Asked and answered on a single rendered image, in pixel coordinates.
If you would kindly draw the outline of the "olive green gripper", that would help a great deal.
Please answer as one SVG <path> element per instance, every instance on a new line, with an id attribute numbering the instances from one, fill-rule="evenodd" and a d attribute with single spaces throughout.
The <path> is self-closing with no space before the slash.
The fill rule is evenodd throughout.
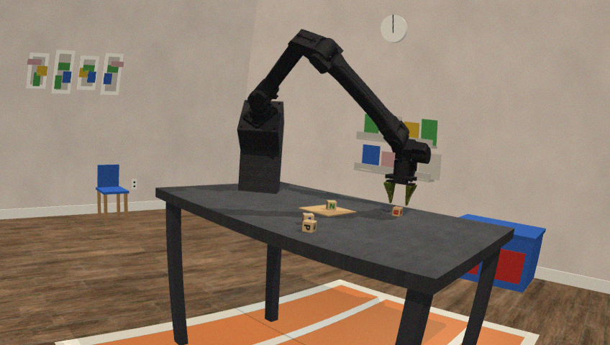
<path id="1" fill-rule="evenodd" d="M 389 203 L 392 203 L 392 200 L 393 200 L 395 184 L 402 184 L 402 185 L 406 185 L 405 204 L 406 204 L 406 206 L 408 205 L 410 197 L 417 187 L 417 185 L 415 185 L 416 183 L 408 183 L 408 181 L 413 182 L 413 181 L 416 181 L 416 179 L 417 179 L 417 177 L 414 177 L 414 176 L 409 177 L 410 163 L 411 163 L 411 160 L 407 160 L 407 161 L 402 160 L 402 163 L 401 163 L 401 162 L 399 162 L 399 160 L 395 159 L 394 172 L 391 174 L 386 174 L 385 178 L 390 178 L 389 180 L 386 180 L 386 182 L 384 182 L 384 186 L 385 186 L 386 192 L 388 194 Z M 390 186 L 391 186 L 391 189 L 389 190 Z"/>

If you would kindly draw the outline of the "tan letter block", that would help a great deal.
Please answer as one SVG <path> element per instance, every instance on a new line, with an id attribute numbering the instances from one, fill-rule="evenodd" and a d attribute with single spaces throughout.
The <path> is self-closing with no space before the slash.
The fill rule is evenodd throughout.
<path id="1" fill-rule="evenodd" d="M 307 233 L 313 233 L 317 229 L 317 221 L 305 220 L 302 223 L 302 231 Z"/>
<path id="2" fill-rule="evenodd" d="M 314 214 L 312 214 L 312 213 L 302 213 L 302 222 L 304 220 L 307 220 L 307 219 L 314 220 Z"/>
<path id="3" fill-rule="evenodd" d="M 328 211 L 336 211 L 337 202 L 327 200 L 326 209 Z"/>
<path id="4" fill-rule="evenodd" d="M 392 216 L 400 217 L 400 216 L 402 216 L 402 213 L 403 213 L 402 207 L 398 207 L 398 206 L 393 207 Z"/>

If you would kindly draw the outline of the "tan flat mat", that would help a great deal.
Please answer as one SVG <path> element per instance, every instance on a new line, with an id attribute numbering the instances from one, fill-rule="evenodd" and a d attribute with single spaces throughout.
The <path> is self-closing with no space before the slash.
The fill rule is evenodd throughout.
<path id="1" fill-rule="evenodd" d="M 337 207 L 336 211 L 328 211 L 326 209 L 326 205 L 301 207 L 299 209 L 304 210 L 304 211 L 309 211 L 312 213 L 317 213 L 317 214 L 320 214 L 323 216 L 328 216 L 328 217 L 345 215 L 345 214 L 350 214 L 350 213 L 357 213 L 357 211 L 351 211 L 351 210 L 347 210 L 347 209 L 339 208 L 339 207 Z"/>

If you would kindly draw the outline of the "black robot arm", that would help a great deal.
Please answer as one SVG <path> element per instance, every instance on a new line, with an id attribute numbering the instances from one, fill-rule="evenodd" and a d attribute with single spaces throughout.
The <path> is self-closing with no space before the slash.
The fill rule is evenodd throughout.
<path id="1" fill-rule="evenodd" d="M 348 65 L 342 56 L 343 51 L 333 39 L 301 29 L 288 43 L 288 47 L 264 78 L 265 80 L 263 79 L 248 96 L 250 110 L 243 114 L 243 119 L 258 129 L 278 113 L 278 108 L 270 101 L 278 98 L 279 85 L 290 73 L 294 64 L 304 56 L 321 74 L 328 72 L 334 77 L 355 99 L 391 146 L 392 151 L 395 152 L 395 159 L 399 159 L 401 163 L 402 160 L 411 160 L 409 177 L 414 176 L 418 162 L 429 163 L 430 147 L 427 143 L 409 139 L 409 129 L 384 106 Z"/>

